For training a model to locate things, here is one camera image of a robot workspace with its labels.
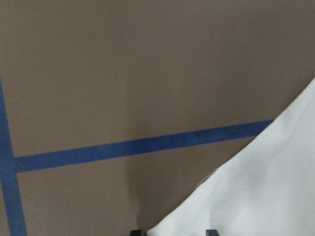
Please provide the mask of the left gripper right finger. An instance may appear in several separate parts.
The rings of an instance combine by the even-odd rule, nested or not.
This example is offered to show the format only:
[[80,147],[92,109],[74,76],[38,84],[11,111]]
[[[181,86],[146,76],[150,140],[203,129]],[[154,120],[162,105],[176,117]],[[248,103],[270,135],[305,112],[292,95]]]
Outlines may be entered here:
[[206,230],[206,236],[219,236],[217,230]]

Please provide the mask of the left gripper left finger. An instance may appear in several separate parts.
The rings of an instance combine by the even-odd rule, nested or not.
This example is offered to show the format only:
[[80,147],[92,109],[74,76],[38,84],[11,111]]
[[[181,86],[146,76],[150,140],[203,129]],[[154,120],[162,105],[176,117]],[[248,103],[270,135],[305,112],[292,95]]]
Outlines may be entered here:
[[129,236],[142,236],[142,230],[131,230]]

